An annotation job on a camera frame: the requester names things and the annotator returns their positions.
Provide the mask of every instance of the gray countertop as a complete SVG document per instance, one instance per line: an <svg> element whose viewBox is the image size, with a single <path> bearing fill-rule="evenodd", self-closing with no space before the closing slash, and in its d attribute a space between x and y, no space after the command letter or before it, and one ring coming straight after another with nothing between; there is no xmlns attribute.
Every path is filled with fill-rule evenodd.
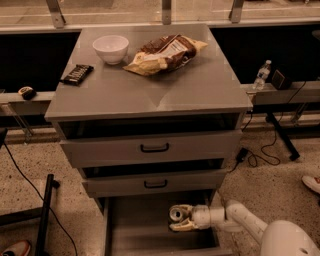
<svg viewBox="0 0 320 256"><path fill-rule="evenodd" d="M117 34L129 39L128 56L118 65L104 64L92 48L95 39ZM123 70L137 50L164 35L181 34L208 43L186 66L143 77ZM149 117L196 113L238 113L252 108L232 68L204 24L95 27L82 30L66 67L94 71L80 86L59 84L46 113L48 121Z"/></svg>

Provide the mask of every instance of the chip bag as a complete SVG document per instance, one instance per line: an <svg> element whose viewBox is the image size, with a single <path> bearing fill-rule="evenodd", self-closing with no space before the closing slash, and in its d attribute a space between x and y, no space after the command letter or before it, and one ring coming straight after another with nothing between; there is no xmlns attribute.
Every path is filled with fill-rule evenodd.
<svg viewBox="0 0 320 256"><path fill-rule="evenodd" d="M133 61L123 68L142 76L169 72L186 65L207 45L182 35L164 36L142 46Z"/></svg>

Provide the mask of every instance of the shoe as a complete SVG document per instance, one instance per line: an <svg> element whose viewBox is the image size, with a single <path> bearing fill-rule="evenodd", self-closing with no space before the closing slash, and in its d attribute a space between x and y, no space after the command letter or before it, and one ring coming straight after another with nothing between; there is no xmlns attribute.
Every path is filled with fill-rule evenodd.
<svg viewBox="0 0 320 256"><path fill-rule="evenodd" d="M314 192L320 194L320 177L303 176L302 182Z"/></svg>
<svg viewBox="0 0 320 256"><path fill-rule="evenodd" d="M30 243L27 240L23 240L9 246L1 253L1 256L27 256L30 249Z"/></svg>

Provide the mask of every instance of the water bottle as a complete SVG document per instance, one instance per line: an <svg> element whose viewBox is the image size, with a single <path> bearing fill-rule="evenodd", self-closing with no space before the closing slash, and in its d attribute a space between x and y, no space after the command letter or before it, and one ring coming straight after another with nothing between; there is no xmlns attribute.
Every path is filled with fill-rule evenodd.
<svg viewBox="0 0 320 256"><path fill-rule="evenodd" d="M267 60L259 69L253 89L262 90L271 71L271 60Z"/></svg>

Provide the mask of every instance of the floor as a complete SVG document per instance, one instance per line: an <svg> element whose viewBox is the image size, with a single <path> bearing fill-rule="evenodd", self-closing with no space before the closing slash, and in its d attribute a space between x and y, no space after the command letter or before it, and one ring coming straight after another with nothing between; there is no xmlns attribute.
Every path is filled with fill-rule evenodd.
<svg viewBox="0 0 320 256"><path fill-rule="evenodd" d="M275 140L273 126L254 118L240 146L263 156L260 148ZM214 198L215 204L228 199L243 203L263 221L289 220L303 228L320 247L319 196L301 182L302 175L318 175L320 171L320 138L293 139L300 158L292 162L290 153L278 138L266 151L277 156L281 163L272 166L260 158L256 167L247 159L235 171L229 173ZM27 145L19 130L10 130L6 143L21 171L43 194L47 174L54 174L60 187L53 194L52 208L60 223L73 238L78 255L100 256L103 248L103 216L95 201L88 198L79 173L68 164L52 128L36 129ZM268 161L275 159L264 156ZM227 168L235 164L230 159ZM41 200L34 189L15 168L6 148L0 151L0 214L39 207ZM35 247L39 220L0 227L0 251L17 240L28 239ZM230 248L234 255L258 256L259 246L248 235L217 232L220 246ZM50 217L46 251L50 255L75 255L70 239L64 234L54 218Z"/></svg>

